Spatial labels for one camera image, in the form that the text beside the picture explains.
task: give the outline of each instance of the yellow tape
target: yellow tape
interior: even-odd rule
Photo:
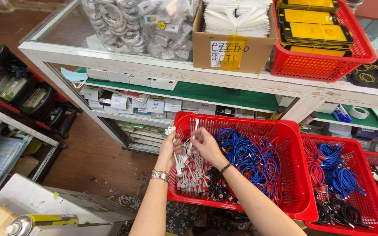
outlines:
[[[247,36],[228,35],[226,54],[221,62],[221,70],[237,71],[239,69],[248,39]]]

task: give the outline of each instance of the face mask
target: face mask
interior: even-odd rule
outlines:
[[[72,82],[72,85],[74,88],[78,89],[81,88],[84,83],[86,82],[88,75],[87,73],[78,73],[78,72],[73,72],[65,69],[64,67],[60,68],[60,73],[69,81]],[[76,85],[74,82],[82,81],[79,85]]]

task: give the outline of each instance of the yellow price sticker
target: yellow price sticker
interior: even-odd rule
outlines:
[[[162,29],[162,30],[165,29],[165,23],[164,23],[164,22],[159,21],[157,25],[158,25],[158,27],[159,27],[160,29]]]

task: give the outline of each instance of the sticker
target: sticker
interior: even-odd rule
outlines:
[[[367,131],[367,132],[371,132],[371,133],[374,133],[374,129],[369,129],[369,128],[361,128],[361,131]]]
[[[138,108],[138,112],[148,113],[147,108]]]
[[[165,23],[164,23],[164,22],[159,21],[157,25],[158,25],[158,27],[159,27],[160,29],[162,29],[162,30],[165,29]]]
[[[367,146],[367,142],[364,142],[364,141],[361,141],[361,140],[357,140],[357,141],[361,144],[362,148],[365,148],[365,146]]]

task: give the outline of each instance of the white box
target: white box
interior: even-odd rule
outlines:
[[[278,102],[278,105],[287,107],[291,104],[292,101],[294,101],[295,97],[289,97],[289,96],[283,96],[275,94],[276,101]]]
[[[151,113],[151,118],[153,118],[153,119],[167,119],[167,114],[166,114],[166,112]]]
[[[120,82],[120,83],[129,83],[129,77],[131,74],[107,71],[109,81]]]
[[[116,115],[119,114],[119,109],[117,109],[117,108],[104,106],[104,109],[105,109],[105,113],[111,113],[111,114],[116,114]]]
[[[88,100],[88,106],[91,110],[102,110],[104,111],[103,105],[99,103],[99,101],[92,101]]]
[[[84,98],[88,100],[98,101],[104,89],[102,87],[90,87],[88,85],[84,86],[82,89],[84,93]]]
[[[217,105],[209,104],[209,103],[199,103],[199,114],[205,114],[205,115],[215,115],[215,110],[217,110]]]
[[[141,85],[145,87],[151,87],[152,77],[150,76],[140,76],[140,75],[131,75],[129,77],[129,83],[135,85]]]
[[[106,70],[87,68],[86,71],[89,78],[109,81]]]
[[[322,105],[320,105],[315,111],[317,112],[323,112],[332,114],[332,112],[335,110],[335,108],[338,107],[337,103],[334,102],[324,102]]]
[[[147,100],[148,112],[164,113],[164,97],[150,98]]]
[[[133,108],[147,108],[147,103],[132,99],[132,107]]]
[[[199,102],[183,100],[182,109],[191,110],[191,111],[198,110],[199,109]]]
[[[112,94],[112,101],[110,102],[110,106],[112,108],[125,110],[127,109],[126,102],[128,101],[128,97],[120,95],[120,94]]]
[[[165,89],[173,91],[176,87],[177,81],[173,79],[154,77],[151,80],[151,88]]]
[[[241,113],[238,113],[238,112],[234,113],[234,117],[255,119],[255,115],[253,115],[253,114],[241,114]]]
[[[176,112],[167,111],[166,115],[167,115],[167,119],[169,120],[174,120],[176,118]]]
[[[165,98],[164,104],[165,111],[178,112],[182,110],[182,100],[176,98]]]

